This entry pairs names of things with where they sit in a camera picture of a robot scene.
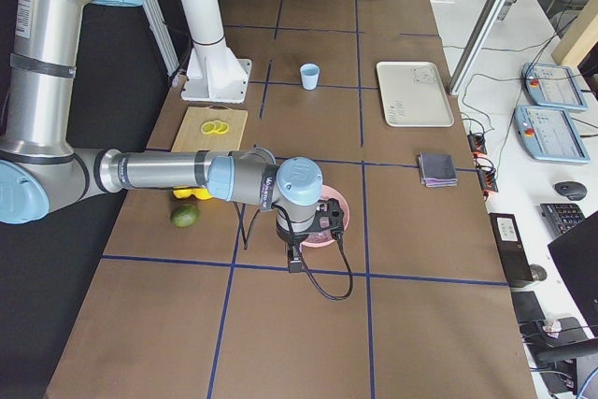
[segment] white desk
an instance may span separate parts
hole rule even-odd
[[[445,46],[448,67],[452,73],[486,0],[431,1]],[[505,21],[497,22],[492,27],[483,47],[520,50],[544,42],[553,33],[548,19],[535,0],[518,0],[508,12]],[[550,55],[558,43],[559,38],[555,37],[538,61],[554,63]],[[518,78],[522,66],[532,61],[540,49],[541,47],[535,47],[518,52],[482,50],[459,93],[459,104],[461,112],[481,121],[487,130],[494,128],[486,134],[486,147],[489,158],[499,166],[497,184],[500,192],[491,195],[486,203],[487,209],[489,212],[511,213],[516,216],[529,263],[539,264],[547,270],[547,280],[533,286],[545,315],[548,319],[573,316],[583,325],[585,321],[550,259],[548,243],[552,236],[541,216],[539,204],[568,202],[566,198],[555,193],[552,186],[559,181],[575,180],[588,187],[587,197],[578,202],[584,214],[589,216],[598,209],[598,137],[584,139],[584,145],[591,156],[589,164],[538,162],[525,151],[514,126],[509,127],[518,98],[519,105],[530,104],[526,93],[521,92],[520,81],[494,81],[475,76],[479,73],[499,79]],[[582,89],[588,89],[582,77],[577,80]],[[581,114],[572,114],[572,117],[598,124],[598,103],[591,94],[587,96],[589,110]],[[468,105],[485,112],[488,117],[474,111]],[[597,131],[578,122],[576,127],[581,134],[594,134]],[[475,123],[471,123],[471,129],[474,132],[481,131]],[[502,157],[499,158],[502,146]],[[534,375],[534,383],[538,396],[541,399],[549,398],[548,391],[538,375]]]

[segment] wooden plank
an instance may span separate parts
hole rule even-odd
[[[171,151],[239,150],[247,115],[247,111],[226,107],[188,107]],[[229,130],[223,135],[204,135],[201,126],[206,121],[225,121]]]
[[[590,0],[552,52],[560,65],[577,67],[598,42],[598,0]]]

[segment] blue cable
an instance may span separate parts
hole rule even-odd
[[[590,381],[592,380],[592,378],[594,376],[596,376],[596,374],[598,374],[598,366],[596,366],[594,368],[594,370],[590,373],[590,375],[586,377],[586,379],[583,382],[583,385],[581,386],[581,388],[577,392],[576,399],[581,399],[581,397],[583,396],[584,391],[586,391],[586,388],[588,388],[588,385],[590,385]]]

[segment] green fruit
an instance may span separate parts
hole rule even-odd
[[[177,207],[170,214],[170,222],[177,228],[186,228],[199,219],[199,209],[195,205],[183,205]]]

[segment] black keyboard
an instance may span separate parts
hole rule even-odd
[[[566,233],[585,219],[579,206],[574,203],[542,203],[540,207],[555,236]]]

